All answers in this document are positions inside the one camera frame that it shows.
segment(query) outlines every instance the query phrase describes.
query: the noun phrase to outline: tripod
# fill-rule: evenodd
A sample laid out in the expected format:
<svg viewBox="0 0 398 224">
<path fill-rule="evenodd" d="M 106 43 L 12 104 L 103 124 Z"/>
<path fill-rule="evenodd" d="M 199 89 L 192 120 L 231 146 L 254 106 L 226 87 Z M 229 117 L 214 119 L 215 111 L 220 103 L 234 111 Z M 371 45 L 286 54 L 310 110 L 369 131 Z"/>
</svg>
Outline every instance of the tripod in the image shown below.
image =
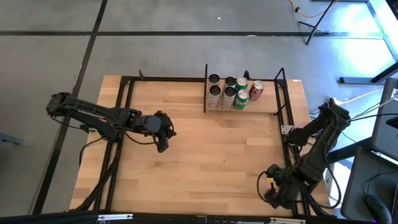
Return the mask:
<svg viewBox="0 0 398 224">
<path fill-rule="evenodd" d="M 302 21 L 299 21 L 299 22 L 298 22 L 299 24 L 303 24 L 303 25 L 306 25 L 306 26 L 308 26 L 309 28 L 311 28 L 310 37 L 308 38 L 308 40 L 307 40 L 307 42 L 305 43 L 305 45 L 308 45 L 308 44 L 310 43 L 311 38 L 314 36 L 314 34 L 315 34 L 317 31 L 324 32 L 325 35 L 328 35 L 328 34 L 330 33 L 330 32 L 327 31 L 327 30 L 318 28 L 318 26 L 319 26 L 319 23 L 321 23 L 321 21 L 322 21 L 323 17 L 325 16 L 325 14 L 328 12 L 328 10 L 331 8 L 331 6 L 335 3 L 335 1 L 336 1 L 336 0 L 331 0 L 331 3 L 330 3 L 329 6 L 326 8 L 325 12 L 322 14 L 321 18 L 319 19 L 319 21 L 317 22 L 317 24 L 316 24 L 315 26 L 314 26 L 314 25 L 311 25 L 311 24 L 307 24 L 306 22 L 302 22 Z"/>
</svg>

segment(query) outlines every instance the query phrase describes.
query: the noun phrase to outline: table leg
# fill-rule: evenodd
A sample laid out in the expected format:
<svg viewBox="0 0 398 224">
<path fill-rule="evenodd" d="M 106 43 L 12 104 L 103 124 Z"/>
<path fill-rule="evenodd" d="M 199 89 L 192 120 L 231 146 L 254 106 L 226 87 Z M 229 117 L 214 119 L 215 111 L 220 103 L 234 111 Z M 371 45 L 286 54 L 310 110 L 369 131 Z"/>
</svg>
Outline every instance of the table leg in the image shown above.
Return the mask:
<svg viewBox="0 0 398 224">
<path fill-rule="evenodd" d="M 335 151 L 329 153 L 329 155 L 327 157 L 328 164 L 333 164 L 340 160 L 353 157 L 353 156 L 355 156 L 356 152 L 360 148 L 364 148 L 364 149 L 370 148 L 371 141 L 372 141 L 372 138 L 369 137 L 367 139 L 363 139 L 362 141 L 359 141 L 354 144 L 350 144 L 349 146 L 346 146 L 344 148 L 341 148 L 341 149 L 338 149 L 338 150 L 335 150 Z"/>
</svg>

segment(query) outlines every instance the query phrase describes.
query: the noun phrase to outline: soda can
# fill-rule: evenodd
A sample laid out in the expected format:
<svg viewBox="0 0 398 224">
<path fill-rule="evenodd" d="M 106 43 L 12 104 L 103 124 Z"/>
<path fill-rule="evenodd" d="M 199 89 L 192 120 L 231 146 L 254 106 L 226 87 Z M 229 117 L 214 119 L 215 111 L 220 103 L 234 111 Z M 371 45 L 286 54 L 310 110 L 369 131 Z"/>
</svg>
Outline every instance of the soda can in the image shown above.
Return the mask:
<svg viewBox="0 0 398 224">
<path fill-rule="evenodd" d="M 248 87 L 248 80 L 246 78 L 238 78 L 236 80 L 236 91 L 245 90 Z"/>
<path fill-rule="evenodd" d="M 246 90 L 239 90 L 235 97 L 234 108 L 237 110 L 243 110 L 248 100 L 249 93 Z"/>
<path fill-rule="evenodd" d="M 226 77 L 223 91 L 225 91 L 227 87 L 235 88 L 235 84 L 236 84 L 236 79 L 234 77 Z"/>
<path fill-rule="evenodd" d="M 255 81 L 250 88 L 249 99 L 252 101 L 258 100 L 263 91 L 264 91 L 264 83 L 260 80 Z"/>
<path fill-rule="evenodd" d="M 218 86 L 220 84 L 220 77 L 217 74 L 212 74 L 209 76 L 210 86 Z"/>
<path fill-rule="evenodd" d="M 225 88 L 221 107 L 223 109 L 230 109 L 234 104 L 235 95 L 236 95 L 236 90 L 233 87 Z"/>
<path fill-rule="evenodd" d="M 217 108 L 220 100 L 221 89 L 218 86 L 212 86 L 207 94 L 207 105 L 209 108 Z"/>
</svg>

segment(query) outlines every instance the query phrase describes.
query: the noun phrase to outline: black floor stripe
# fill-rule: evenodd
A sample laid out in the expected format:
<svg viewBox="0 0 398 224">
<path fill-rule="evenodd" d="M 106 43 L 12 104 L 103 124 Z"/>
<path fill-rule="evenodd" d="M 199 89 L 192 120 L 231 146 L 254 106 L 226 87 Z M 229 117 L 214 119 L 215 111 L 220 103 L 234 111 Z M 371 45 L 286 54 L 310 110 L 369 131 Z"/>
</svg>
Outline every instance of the black floor stripe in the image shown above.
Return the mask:
<svg viewBox="0 0 398 224">
<path fill-rule="evenodd" d="M 27 31 L 27 30 L 5 30 L 0 31 L 0 36 L 88 36 L 93 35 L 91 31 Z"/>
<path fill-rule="evenodd" d="M 0 36 L 257 36 L 257 37 L 308 37 L 310 32 L 246 32 L 246 31 L 0 31 Z M 378 32 L 324 32 L 316 37 L 346 37 L 349 39 L 383 39 Z"/>
<path fill-rule="evenodd" d="M 101 7 L 98 12 L 98 16 L 96 19 L 96 22 L 94 24 L 93 32 L 98 32 L 98 29 L 100 28 L 101 21 L 105 12 L 106 4 L 108 3 L 108 0 L 103 0 L 101 3 Z M 83 78 L 86 73 L 87 65 L 90 60 L 91 52 L 94 47 L 96 36 L 92 35 L 88 41 L 88 45 L 86 48 L 86 52 L 83 56 L 83 61 L 81 63 L 79 75 L 76 79 L 75 86 L 73 87 L 72 94 L 77 96 L 80 91 L 81 84 L 83 83 Z M 32 214 L 40 214 L 42 213 L 43 206 L 45 203 L 45 199 L 47 197 L 47 194 L 49 192 L 49 188 L 51 185 L 51 181 L 55 172 L 55 168 L 57 167 L 57 163 L 61 154 L 63 142 L 65 140 L 65 137 L 67 135 L 68 127 L 67 125 L 70 123 L 70 118 L 69 117 L 64 117 L 62 122 L 66 125 L 62 125 L 60 128 L 60 132 L 57 136 L 57 139 L 55 140 L 54 147 L 52 149 L 52 154 L 50 158 L 49 165 L 47 166 L 47 169 L 45 171 L 45 175 L 43 178 L 42 185 L 39 190 L 39 194 L 37 195 L 37 200 L 35 202 Z"/>
</svg>

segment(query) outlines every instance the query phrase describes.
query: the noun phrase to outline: green soda can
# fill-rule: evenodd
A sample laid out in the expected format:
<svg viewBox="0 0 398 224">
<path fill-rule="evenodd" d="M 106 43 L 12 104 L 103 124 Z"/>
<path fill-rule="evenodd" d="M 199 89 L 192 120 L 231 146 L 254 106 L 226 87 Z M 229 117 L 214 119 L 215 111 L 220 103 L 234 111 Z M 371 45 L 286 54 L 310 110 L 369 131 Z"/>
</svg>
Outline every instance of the green soda can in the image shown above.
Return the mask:
<svg viewBox="0 0 398 224">
<path fill-rule="evenodd" d="M 239 90 L 236 94 L 234 108 L 237 110 L 243 110 L 246 103 L 249 101 L 249 93 L 246 90 Z"/>
<path fill-rule="evenodd" d="M 242 77 L 236 80 L 236 86 L 235 86 L 236 91 L 245 90 L 247 87 L 248 87 L 248 80 L 246 78 Z"/>
</svg>

